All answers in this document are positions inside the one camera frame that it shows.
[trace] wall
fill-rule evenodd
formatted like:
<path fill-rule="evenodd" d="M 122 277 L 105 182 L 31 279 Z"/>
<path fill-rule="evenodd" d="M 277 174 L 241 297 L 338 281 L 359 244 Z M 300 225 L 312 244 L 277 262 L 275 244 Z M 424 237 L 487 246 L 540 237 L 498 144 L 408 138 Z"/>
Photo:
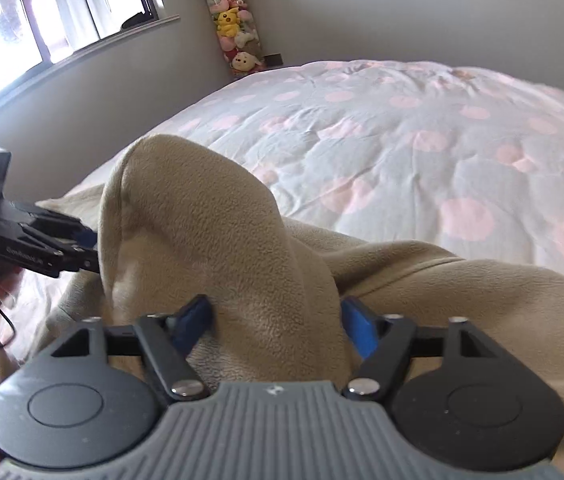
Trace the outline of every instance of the wall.
<path fill-rule="evenodd" d="M 61 196 L 126 144 L 231 81 L 205 1 L 164 0 L 163 12 L 181 19 L 84 56 L 0 108 L 0 146 L 13 153 L 9 198 Z"/>
<path fill-rule="evenodd" d="M 564 88 L 564 0 L 251 0 L 268 53 L 436 60 Z"/>

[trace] metal screw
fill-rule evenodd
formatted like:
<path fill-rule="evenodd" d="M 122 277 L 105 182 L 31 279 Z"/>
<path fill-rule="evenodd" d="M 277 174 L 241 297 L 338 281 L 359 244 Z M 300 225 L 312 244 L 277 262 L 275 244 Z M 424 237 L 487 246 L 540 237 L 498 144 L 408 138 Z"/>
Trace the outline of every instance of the metal screw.
<path fill-rule="evenodd" d="M 349 381 L 347 388 L 352 394 L 371 395 L 380 390 L 380 383 L 373 379 L 360 377 Z"/>
<path fill-rule="evenodd" d="M 171 386 L 171 392 L 180 397 L 192 397 L 201 394 L 204 385 L 197 379 L 184 379 Z"/>

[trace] beige blanket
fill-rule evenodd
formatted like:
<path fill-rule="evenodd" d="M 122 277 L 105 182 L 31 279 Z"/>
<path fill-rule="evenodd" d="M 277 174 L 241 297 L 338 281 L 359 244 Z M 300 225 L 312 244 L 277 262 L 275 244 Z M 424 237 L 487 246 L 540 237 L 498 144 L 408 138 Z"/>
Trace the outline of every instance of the beige blanket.
<path fill-rule="evenodd" d="M 46 206 L 93 225 L 99 206 L 101 276 L 75 276 L 37 348 L 76 319 L 132 323 L 203 293 L 216 325 L 191 363 L 209 383 L 342 385 L 355 359 L 339 298 L 353 295 L 421 324 L 467 316 L 564 399 L 564 277 L 550 270 L 466 261 L 416 241 L 369 244 L 285 220 L 238 164 L 171 136 L 139 140 L 103 190 Z"/>

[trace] bed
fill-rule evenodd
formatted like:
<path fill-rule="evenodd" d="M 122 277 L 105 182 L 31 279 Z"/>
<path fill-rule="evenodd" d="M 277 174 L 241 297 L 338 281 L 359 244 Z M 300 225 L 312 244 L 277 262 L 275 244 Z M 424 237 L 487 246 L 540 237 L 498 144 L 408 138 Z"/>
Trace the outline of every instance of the bed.
<path fill-rule="evenodd" d="M 251 75 L 153 132 L 241 164 L 284 216 L 564 274 L 564 91 L 432 62 L 314 62 Z M 122 153 L 72 192 L 104 183 Z M 16 356 L 67 279 L 25 275 Z"/>

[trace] white curtain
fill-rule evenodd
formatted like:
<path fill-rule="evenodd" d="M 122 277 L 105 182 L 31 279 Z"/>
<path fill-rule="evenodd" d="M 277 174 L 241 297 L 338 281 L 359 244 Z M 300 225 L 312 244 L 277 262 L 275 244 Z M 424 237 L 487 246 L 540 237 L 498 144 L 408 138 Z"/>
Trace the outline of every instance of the white curtain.
<path fill-rule="evenodd" d="M 73 50 L 117 32 L 106 0 L 55 0 Z"/>

